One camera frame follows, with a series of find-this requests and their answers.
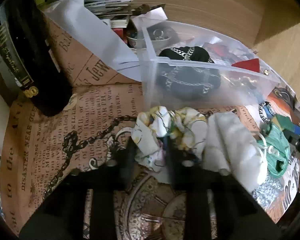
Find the green knitted pouch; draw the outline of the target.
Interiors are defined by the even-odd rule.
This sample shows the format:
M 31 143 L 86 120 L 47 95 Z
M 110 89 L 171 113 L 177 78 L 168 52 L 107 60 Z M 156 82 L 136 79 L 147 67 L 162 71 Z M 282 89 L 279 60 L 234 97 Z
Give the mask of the green knitted pouch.
M 270 122 L 261 126 L 257 143 L 266 154 L 268 173 L 273 178 L 280 178 L 286 172 L 290 159 L 290 145 L 279 126 Z

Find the grey glittery pouch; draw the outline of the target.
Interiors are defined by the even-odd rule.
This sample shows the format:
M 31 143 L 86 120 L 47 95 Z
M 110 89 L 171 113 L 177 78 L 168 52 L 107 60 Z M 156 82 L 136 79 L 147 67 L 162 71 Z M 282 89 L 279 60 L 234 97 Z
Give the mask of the grey glittery pouch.
M 279 178 L 268 175 L 266 181 L 254 189 L 251 195 L 263 209 L 267 209 L 282 191 L 283 186 L 280 183 Z

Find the white sock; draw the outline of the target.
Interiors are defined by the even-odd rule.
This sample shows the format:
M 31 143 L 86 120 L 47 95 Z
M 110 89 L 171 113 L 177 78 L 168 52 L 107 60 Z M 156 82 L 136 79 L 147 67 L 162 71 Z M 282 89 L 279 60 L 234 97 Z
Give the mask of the white sock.
M 267 177 L 266 151 L 232 112 L 213 114 L 207 124 L 203 168 L 232 174 L 248 192 L 253 192 Z

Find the red fabric pouch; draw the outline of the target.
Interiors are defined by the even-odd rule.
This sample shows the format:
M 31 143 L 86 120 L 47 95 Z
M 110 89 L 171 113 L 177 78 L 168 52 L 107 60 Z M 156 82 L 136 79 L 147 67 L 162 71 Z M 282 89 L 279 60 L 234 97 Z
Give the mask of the red fabric pouch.
M 249 70 L 252 72 L 260 72 L 260 62 L 259 59 L 250 59 L 245 61 L 240 61 L 232 64 L 233 67 Z

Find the floral fabric scrunchie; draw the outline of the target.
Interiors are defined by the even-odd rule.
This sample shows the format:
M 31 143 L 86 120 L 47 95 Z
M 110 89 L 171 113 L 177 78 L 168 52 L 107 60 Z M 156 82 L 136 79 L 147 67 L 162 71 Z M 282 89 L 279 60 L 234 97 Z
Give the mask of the floral fabric scrunchie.
M 153 172 L 160 172 L 165 164 L 164 147 L 159 140 L 165 137 L 171 139 L 178 150 L 202 160 L 207 129 L 207 118 L 190 107 L 169 111 L 157 106 L 140 112 L 131 132 L 138 147 L 135 160 Z

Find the black pouch with chain pattern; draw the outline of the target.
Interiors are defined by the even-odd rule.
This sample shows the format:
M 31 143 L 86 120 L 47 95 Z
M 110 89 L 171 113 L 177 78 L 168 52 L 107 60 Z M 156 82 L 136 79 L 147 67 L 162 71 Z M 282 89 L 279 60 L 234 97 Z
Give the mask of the black pouch with chain pattern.
M 198 46 L 167 48 L 159 56 L 172 60 L 213 63 L 208 52 Z M 193 101 L 207 98 L 217 90 L 221 85 L 221 75 L 214 68 L 170 66 L 163 63 L 159 67 L 156 84 L 178 99 Z

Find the clear plastic storage bin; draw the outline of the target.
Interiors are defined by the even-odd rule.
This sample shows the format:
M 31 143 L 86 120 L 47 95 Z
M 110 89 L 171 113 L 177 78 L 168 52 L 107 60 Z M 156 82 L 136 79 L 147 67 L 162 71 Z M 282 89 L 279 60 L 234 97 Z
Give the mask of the clear plastic storage bin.
M 145 109 L 257 105 L 280 84 L 251 49 L 209 29 L 164 21 L 137 37 Z

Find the vintage newspaper print mat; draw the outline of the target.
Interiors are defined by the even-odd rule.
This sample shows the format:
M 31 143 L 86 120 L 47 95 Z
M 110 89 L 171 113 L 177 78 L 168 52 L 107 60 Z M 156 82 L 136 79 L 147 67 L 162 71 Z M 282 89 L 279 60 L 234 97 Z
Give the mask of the vintage newspaper print mat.
M 74 96 L 72 103 L 53 117 L 43 115 L 23 95 L 11 106 L 1 156 L 0 195 L 5 221 L 17 236 L 43 202 L 48 183 L 66 159 L 62 151 L 66 134 L 76 130 L 79 138 L 87 139 L 106 129 L 117 116 L 137 116 L 143 104 L 141 83 L 129 79 L 130 74 L 123 75 L 104 64 L 68 33 L 70 27 L 63 26 L 66 18 L 55 18 L 52 12 L 44 14 L 53 56 L 60 67 L 67 69 Z M 175 31 L 173 45 L 181 42 L 186 46 L 188 42 L 201 46 L 215 42 L 228 46 L 235 55 L 243 56 L 237 61 L 257 58 L 244 44 L 221 33 L 181 22 L 153 22 L 170 26 Z M 278 92 L 267 98 L 273 103 L 271 107 L 288 115 L 295 107 L 294 114 L 300 119 L 300 101 L 294 91 L 270 66 L 261 59 L 259 61 L 261 71 L 269 70 L 269 76 L 247 73 L 261 81 L 262 86 L 258 89 L 262 96 L 278 85 Z M 92 157 L 98 164 L 103 163 L 106 159 L 105 140 L 97 139 L 83 153 L 75 153 L 63 172 L 64 176 L 73 168 L 88 170 L 88 159 Z

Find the dark wine bottle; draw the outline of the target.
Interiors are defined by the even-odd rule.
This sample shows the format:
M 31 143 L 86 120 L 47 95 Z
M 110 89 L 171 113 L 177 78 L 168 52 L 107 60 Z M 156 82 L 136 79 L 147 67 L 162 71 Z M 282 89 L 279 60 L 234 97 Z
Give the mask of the dark wine bottle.
M 45 116 L 59 114 L 72 85 L 53 56 L 34 0 L 0 0 L 0 56 L 15 83 Z

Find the white paper sheet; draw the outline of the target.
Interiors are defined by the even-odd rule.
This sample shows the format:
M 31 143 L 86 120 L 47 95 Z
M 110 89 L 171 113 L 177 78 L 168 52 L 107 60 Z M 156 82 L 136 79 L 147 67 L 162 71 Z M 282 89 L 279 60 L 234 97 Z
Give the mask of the white paper sheet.
M 102 20 L 84 6 L 84 0 L 59 0 L 43 13 L 108 67 L 141 81 L 137 55 Z

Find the small bowl with trinkets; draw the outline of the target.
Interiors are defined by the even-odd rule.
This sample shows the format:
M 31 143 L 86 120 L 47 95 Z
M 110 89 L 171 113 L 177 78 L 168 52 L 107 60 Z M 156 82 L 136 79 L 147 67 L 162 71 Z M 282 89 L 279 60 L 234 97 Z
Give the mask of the small bowl with trinkets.
M 154 50 L 159 50 L 179 42 L 179 37 L 176 31 L 164 24 L 157 24 L 146 29 L 151 40 Z M 142 29 L 128 32 L 128 44 L 134 49 L 146 48 L 146 40 Z

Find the stack of papers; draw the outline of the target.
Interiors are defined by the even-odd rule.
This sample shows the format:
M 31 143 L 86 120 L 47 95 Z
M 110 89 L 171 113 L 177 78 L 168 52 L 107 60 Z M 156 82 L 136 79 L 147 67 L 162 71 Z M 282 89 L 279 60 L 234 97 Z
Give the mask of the stack of papers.
M 131 5 L 133 0 L 106 0 L 85 3 L 85 8 L 101 19 L 109 23 L 112 29 L 126 28 L 132 16 Z

